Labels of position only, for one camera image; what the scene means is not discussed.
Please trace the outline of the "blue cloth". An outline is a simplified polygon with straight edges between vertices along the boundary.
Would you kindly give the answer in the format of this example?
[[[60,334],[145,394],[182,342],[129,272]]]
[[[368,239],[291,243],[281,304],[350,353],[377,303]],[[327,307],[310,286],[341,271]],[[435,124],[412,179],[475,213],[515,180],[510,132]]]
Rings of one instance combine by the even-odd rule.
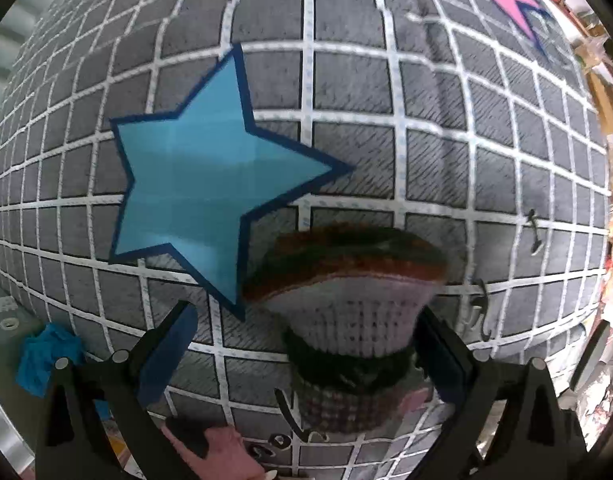
[[[32,396],[44,399],[55,363],[68,358],[74,364],[96,364],[85,354],[79,336],[57,323],[44,326],[41,333],[23,339],[16,383]]]

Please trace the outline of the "brown knitted sock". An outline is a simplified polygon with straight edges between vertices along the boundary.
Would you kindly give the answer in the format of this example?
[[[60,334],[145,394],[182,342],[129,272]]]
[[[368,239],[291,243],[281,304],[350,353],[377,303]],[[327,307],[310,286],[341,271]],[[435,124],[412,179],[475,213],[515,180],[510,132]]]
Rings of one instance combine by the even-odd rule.
[[[279,316],[301,418],[317,431],[381,426],[410,392],[413,332],[446,280],[442,250],[349,222],[282,235],[242,284]]]

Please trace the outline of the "small pink foam sponge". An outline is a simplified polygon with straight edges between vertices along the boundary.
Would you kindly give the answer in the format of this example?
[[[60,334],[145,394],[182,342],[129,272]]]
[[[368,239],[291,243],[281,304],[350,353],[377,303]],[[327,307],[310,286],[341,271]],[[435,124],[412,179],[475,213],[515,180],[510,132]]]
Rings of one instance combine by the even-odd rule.
[[[161,431],[199,479],[266,479],[233,426],[208,426],[188,417],[168,417]]]

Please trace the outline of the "grey grid rug with stars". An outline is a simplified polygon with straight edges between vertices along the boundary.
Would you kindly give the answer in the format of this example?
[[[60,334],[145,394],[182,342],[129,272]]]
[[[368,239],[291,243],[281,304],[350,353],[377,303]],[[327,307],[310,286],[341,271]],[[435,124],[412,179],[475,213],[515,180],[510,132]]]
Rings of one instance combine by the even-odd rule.
[[[160,430],[233,426],[266,479],[413,479],[454,413],[415,353],[381,426],[313,430],[244,280],[282,235],[416,234],[448,262],[423,309],[480,361],[544,360],[573,412],[607,162],[541,0],[54,0],[0,103],[0,302],[104,362],[187,301]]]

